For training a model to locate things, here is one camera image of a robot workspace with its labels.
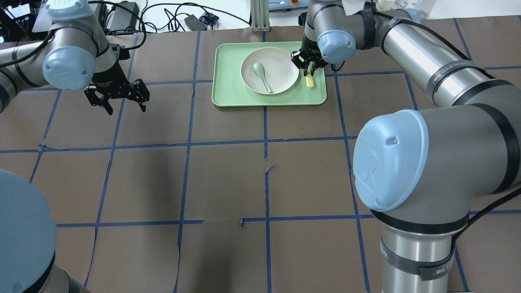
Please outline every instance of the spoon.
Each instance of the spoon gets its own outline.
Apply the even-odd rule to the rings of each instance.
[[[264,75],[264,66],[260,62],[255,62],[253,64],[253,71],[257,76],[262,80],[262,83],[264,84],[264,89],[267,93],[273,93],[271,88],[268,86],[268,83],[266,82],[266,76]]]

